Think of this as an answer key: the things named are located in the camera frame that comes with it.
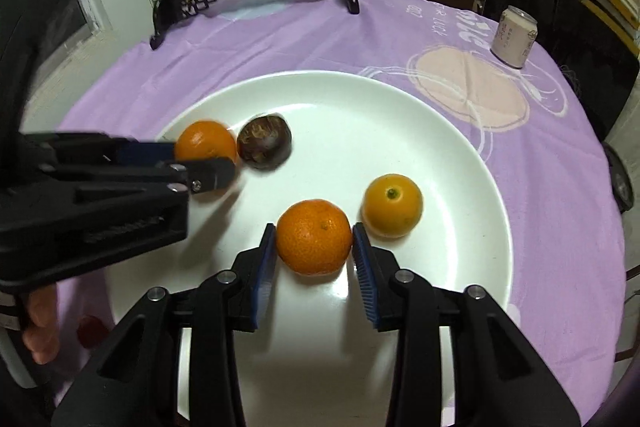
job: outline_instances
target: purple tablecloth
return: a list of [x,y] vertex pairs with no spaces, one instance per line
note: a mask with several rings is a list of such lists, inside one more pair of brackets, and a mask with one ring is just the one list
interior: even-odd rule
[[[220,2],[216,16],[174,28],[158,51],[141,43],[127,52],[62,129],[153,139],[204,96],[286,70],[362,74],[424,100],[492,172],[513,234],[509,312],[585,422],[609,384],[625,272],[607,161],[580,103],[538,44],[522,71],[501,64],[488,51],[495,22],[424,0],[360,7],[353,16],[342,0]],[[109,312],[100,274],[62,283],[61,293],[56,365],[68,376],[86,358],[78,315]]]

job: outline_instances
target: can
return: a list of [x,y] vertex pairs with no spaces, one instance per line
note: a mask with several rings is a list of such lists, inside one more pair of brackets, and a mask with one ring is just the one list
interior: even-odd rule
[[508,66],[522,69],[538,36],[538,22],[520,8],[509,6],[491,45],[492,53]]

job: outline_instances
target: finger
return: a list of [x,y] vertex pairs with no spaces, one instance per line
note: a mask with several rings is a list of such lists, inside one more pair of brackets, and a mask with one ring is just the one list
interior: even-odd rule
[[60,350],[60,340],[56,335],[46,349],[39,351],[37,353],[33,353],[33,360],[36,363],[39,363],[41,365],[44,363],[52,362],[52,360],[54,360],[57,357],[59,350]]
[[39,288],[29,295],[27,312],[33,323],[41,328],[54,325],[58,315],[58,291],[55,285]]
[[38,353],[49,347],[49,344],[58,336],[58,328],[39,328],[31,325],[22,334],[22,341],[29,351]]

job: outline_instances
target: white plate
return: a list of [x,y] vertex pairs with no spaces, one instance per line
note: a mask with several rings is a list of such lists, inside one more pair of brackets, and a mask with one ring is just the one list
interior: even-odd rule
[[[238,133],[268,112],[289,123],[289,160],[275,172],[243,169],[238,185],[218,201],[207,194],[192,198],[187,240],[110,267],[116,320],[152,286],[193,288],[230,267],[297,201],[329,200],[356,223],[367,185],[389,172],[409,176],[424,196],[414,231],[384,245],[400,266],[434,286],[460,291],[481,284],[507,306],[511,235],[494,179],[452,124],[399,89],[331,71],[263,76],[202,100],[159,138],[175,140],[201,119],[223,121]],[[189,338],[182,343],[178,397],[186,416]],[[262,327],[235,338],[248,425],[384,425],[396,333],[377,333],[366,320],[351,259],[336,277],[322,280],[296,276],[278,263]],[[449,347],[443,357],[443,391],[450,397]]]

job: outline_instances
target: tangerine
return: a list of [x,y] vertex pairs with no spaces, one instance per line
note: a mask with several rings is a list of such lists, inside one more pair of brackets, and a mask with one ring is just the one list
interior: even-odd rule
[[338,271],[349,256],[353,240],[349,220],[329,201],[300,201],[280,216],[276,247],[280,258],[301,275]]
[[371,182],[362,203],[362,220],[375,235],[407,235],[422,217],[422,193],[411,179],[386,174]]
[[198,120],[187,127],[174,146],[175,159],[204,160],[207,158],[238,159],[236,138],[225,125],[213,120]]

